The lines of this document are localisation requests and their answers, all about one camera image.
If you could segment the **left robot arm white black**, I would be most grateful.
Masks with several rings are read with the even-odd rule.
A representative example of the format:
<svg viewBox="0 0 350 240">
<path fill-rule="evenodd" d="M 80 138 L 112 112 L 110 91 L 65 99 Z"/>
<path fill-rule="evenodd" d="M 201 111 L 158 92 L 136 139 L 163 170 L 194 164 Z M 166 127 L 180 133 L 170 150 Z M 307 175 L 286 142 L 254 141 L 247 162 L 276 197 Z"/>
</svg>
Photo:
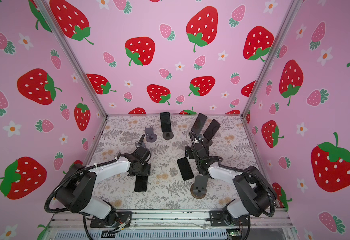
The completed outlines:
<svg viewBox="0 0 350 240">
<path fill-rule="evenodd" d="M 94 187 L 101 181 L 128 173 L 129 177 L 145 177 L 150 175 L 151 165 L 148 163 L 151 152 L 142 146 L 131 154 L 118 154 L 111 161 L 91 166 L 73 165 L 62 179 L 51 196 L 65 206 L 60 213 L 69 211 L 83 216 L 93 216 L 107 227 L 114 226 L 119 221 L 115 207 L 93 196 Z"/>
</svg>

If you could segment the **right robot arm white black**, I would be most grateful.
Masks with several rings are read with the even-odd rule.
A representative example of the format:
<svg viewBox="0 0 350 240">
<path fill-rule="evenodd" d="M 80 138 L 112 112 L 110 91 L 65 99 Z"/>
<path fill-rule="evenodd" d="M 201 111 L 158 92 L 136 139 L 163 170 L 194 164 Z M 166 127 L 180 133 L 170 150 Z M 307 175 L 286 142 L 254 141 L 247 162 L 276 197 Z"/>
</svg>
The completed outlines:
<svg viewBox="0 0 350 240">
<path fill-rule="evenodd" d="M 204 144 L 195 140 L 191 143 L 190 151 L 201 176 L 232 184 L 238 192 L 239 198 L 223 208 L 222 218 L 228 226 L 238 223 L 241 217 L 274 216 L 277 194 L 256 167 L 240 169 L 223 165 L 223 158 L 209 156 Z"/>
</svg>

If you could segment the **black smartphone front stand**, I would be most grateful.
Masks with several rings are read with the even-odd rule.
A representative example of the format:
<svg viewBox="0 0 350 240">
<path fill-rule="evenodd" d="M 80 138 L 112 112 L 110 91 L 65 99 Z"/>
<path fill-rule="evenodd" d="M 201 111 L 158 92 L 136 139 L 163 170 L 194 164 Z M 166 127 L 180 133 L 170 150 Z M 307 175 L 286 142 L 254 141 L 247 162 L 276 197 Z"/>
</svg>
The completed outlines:
<svg viewBox="0 0 350 240">
<path fill-rule="evenodd" d="M 188 158 L 181 158 L 177 160 L 179 170 L 181 172 L 182 179 L 188 181 L 194 178 L 193 171 L 191 169 Z"/>
</svg>

